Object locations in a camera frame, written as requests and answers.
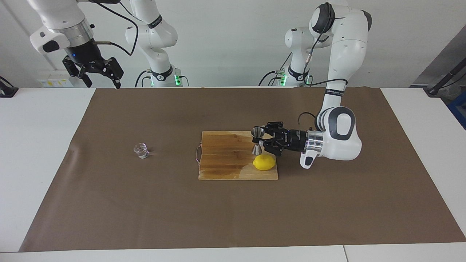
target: power outlet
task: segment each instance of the power outlet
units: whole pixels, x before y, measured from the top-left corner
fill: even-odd
[[[42,76],[37,81],[42,87],[75,87],[77,79],[69,75],[48,75]]]

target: shot glass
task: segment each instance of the shot glass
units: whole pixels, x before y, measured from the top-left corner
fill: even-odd
[[[149,156],[149,151],[147,150],[147,146],[144,143],[139,143],[134,146],[134,153],[140,158],[144,159]]]

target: cutting board handle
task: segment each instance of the cutting board handle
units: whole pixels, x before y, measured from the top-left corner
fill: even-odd
[[[201,157],[202,157],[202,143],[199,143],[199,146],[196,148],[196,162],[198,165],[201,165]]]

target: black stand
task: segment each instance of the black stand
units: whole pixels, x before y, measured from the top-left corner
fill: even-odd
[[[0,81],[0,98],[12,98],[18,89],[17,87],[8,87]]]
[[[448,75],[446,75],[440,82],[438,82],[434,87],[432,88],[424,88],[424,91],[427,93],[428,96],[434,97],[439,93],[439,90],[443,88],[443,86],[448,83],[457,73],[459,73],[464,67],[466,67],[466,58],[463,59],[463,61],[459,62],[458,65],[453,68],[452,71]]]

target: wooden cutting board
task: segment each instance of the wooden cutting board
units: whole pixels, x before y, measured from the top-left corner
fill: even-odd
[[[250,131],[203,131],[199,180],[277,180],[277,165],[267,171],[254,167],[253,147]]]

